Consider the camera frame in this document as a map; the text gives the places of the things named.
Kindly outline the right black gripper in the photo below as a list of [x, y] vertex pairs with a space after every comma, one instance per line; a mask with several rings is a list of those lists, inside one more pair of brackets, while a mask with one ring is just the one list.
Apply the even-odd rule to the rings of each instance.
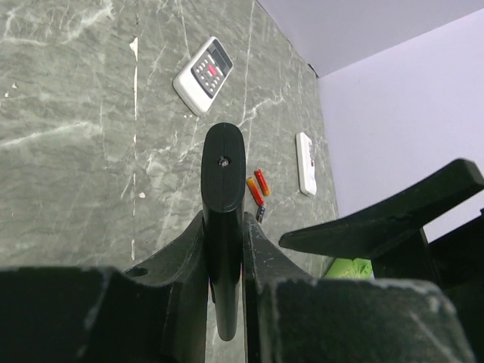
[[483, 216], [431, 243], [421, 229], [482, 190], [483, 175], [478, 166], [456, 159], [356, 213], [287, 232], [279, 245], [321, 256], [373, 259], [377, 278], [437, 284], [453, 302], [476, 360], [482, 362]]

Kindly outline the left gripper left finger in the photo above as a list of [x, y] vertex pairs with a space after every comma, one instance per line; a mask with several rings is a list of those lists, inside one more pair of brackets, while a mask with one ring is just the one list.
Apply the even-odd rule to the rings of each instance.
[[202, 218], [128, 271], [1, 270], [3, 362], [202, 362], [207, 272]]

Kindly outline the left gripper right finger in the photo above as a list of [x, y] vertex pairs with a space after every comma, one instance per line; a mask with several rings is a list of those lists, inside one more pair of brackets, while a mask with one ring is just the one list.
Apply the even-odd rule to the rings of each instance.
[[435, 284], [318, 279], [244, 216], [248, 362], [474, 362], [457, 309]]

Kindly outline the black slim remote control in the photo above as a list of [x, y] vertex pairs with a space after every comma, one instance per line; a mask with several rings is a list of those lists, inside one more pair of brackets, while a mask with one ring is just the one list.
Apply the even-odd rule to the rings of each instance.
[[246, 160], [238, 127], [218, 123], [206, 134], [201, 162], [203, 239], [220, 339], [237, 331]]

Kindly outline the grey white remote control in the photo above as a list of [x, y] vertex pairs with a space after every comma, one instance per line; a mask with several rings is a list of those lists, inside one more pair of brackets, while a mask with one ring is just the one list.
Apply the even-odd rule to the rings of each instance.
[[209, 111], [234, 63], [215, 36], [208, 38], [173, 79], [175, 92], [196, 116]]

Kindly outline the white napa cabbage toy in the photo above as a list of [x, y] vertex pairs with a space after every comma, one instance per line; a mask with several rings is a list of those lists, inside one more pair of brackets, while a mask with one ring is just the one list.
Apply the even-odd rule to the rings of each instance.
[[325, 278], [374, 279], [371, 261], [368, 259], [335, 259]]

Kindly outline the dark battery lower middle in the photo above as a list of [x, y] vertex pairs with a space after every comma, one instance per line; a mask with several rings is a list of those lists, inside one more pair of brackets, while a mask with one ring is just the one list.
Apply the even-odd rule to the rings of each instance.
[[265, 204], [259, 206], [258, 209], [257, 209], [257, 212], [256, 212], [256, 221], [259, 224], [262, 224], [262, 221], [263, 221], [264, 215], [265, 215], [265, 211], [266, 211], [266, 205]]

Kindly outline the red orange battery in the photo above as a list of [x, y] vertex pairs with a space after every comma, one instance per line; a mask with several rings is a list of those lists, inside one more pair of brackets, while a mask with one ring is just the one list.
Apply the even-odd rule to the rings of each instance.
[[256, 177], [256, 180], [258, 181], [260, 190], [264, 196], [270, 196], [271, 195], [271, 190], [270, 187], [268, 186], [268, 182], [265, 179], [265, 176], [262, 172], [261, 169], [256, 169], [254, 171], [254, 175]]
[[257, 206], [264, 205], [264, 199], [256, 186], [256, 182], [253, 177], [249, 177], [246, 180], [247, 187], [249, 188], [250, 194], [252, 195]]

